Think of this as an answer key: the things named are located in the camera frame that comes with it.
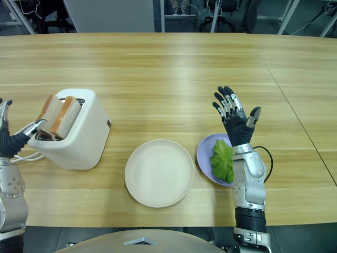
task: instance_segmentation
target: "lavender plate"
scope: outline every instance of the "lavender plate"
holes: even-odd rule
[[[198,161],[200,169],[209,179],[211,179],[215,183],[221,184],[222,186],[231,187],[233,183],[227,183],[222,179],[215,177],[212,173],[210,158],[214,155],[212,149],[217,140],[225,141],[228,146],[232,146],[230,139],[228,138],[228,135],[226,133],[211,134],[199,143],[198,149],[196,151],[196,159]]]

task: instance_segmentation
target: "bread slice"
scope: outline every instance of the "bread slice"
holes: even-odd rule
[[[50,128],[50,132],[60,139],[65,139],[80,113],[80,110],[81,106],[77,99],[73,96],[67,96],[59,114]]]
[[[48,100],[44,104],[40,115],[36,120],[45,119],[47,120],[47,124],[41,129],[41,131],[46,135],[52,135],[50,133],[50,128],[53,125],[57,115],[59,114],[63,103],[61,100],[55,95],[52,94],[49,96]]]

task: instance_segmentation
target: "green lettuce leaf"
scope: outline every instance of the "green lettuce leaf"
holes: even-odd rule
[[[224,141],[217,140],[213,147],[214,156],[211,157],[212,173],[228,183],[234,181],[233,148],[229,147]]]

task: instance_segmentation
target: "dark floor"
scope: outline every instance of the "dark floor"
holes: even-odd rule
[[[233,15],[224,13],[229,21],[240,28],[241,19],[244,13],[246,0],[243,1],[241,8]],[[259,15],[281,16],[288,0],[264,0],[259,8]],[[160,6],[159,1],[154,0],[154,19],[156,32],[161,30]],[[202,0],[192,0],[192,4],[201,11]],[[292,19],[290,20],[284,34],[291,34],[301,27],[304,27],[326,4],[323,1],[301,0]],[[167,5],[166,13],[171,14],[172,9]],[[56,13],[47,17],[47,21],[54,20]],[[167,32],[197,32],[199,25],[203,22],[207,12],[198,16],[196,20],[167,20],[165,29]],[[300,30],[295,35],[319,36],[325,24],[330,21],[330,16],[325,16],[311,24],[307,29]],[[11,21],[6,9],[0,2],[0,23]],[[255,33],[276,34],[281,26],[278,21],[258,20]],[[0,35],[18,35],[28,34],[23,26],[1,26]],[[221,32],[226,32],[227,27],[221,27]],[[60,33],[62,30],[51,28],[50,33]],[[337,37],[328,33],[327,37]],[[166,228],[177,231],[188,232],[204,239],[211,237],[210,231],[214,233],[214,242],[217,246],[229,246],[234,243],[233,232],[230,227],[205,228]],[[104,235],[110,232],[123,230],[121,228],[46,228],[46,227],[27,227],[25,233],[25,253],[49,253],[62,249],[68,242],[81,242],[96,236]],[[273,253],[334,253],[337,252],[337,223],[318,224],[318,225],[300,225],[300,226],[271,226],[267,231],[272,237]]]
[[[159,229],[187,232],[208,241],[213,240],[220,248],[234,244],[233,229],[230,227]],[[65,248],[68,242],[78,243],[121,230],[126,229],[27,227],[24,253],[50,253]],[[271,235],[273,253],[335,253],[336,231],[337,223],[267,227],[267,232]]]

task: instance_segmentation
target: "robotic arm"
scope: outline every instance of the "robotic arm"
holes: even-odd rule
[[[250,140],[261,113],[256,107],[246,117],[242,104],[235,93],[227,86],[218,87],[214,96],[220,105],[213,106],[221,115],[227,134],[234,149],[233,156],[233,200],[235,205],[236,227],[234,239],[237,245],[230,253],[271,253],[270,235],[266,233],[265,187],[266,166],[259,153],[251,147]]]
[[[24,199],[25,182],[19,168],[10,161],[46,123],[39,120],[24,132],[10,136],[8,109],[12,101],[0,98],[0,252],[23,252],[28,206]]]

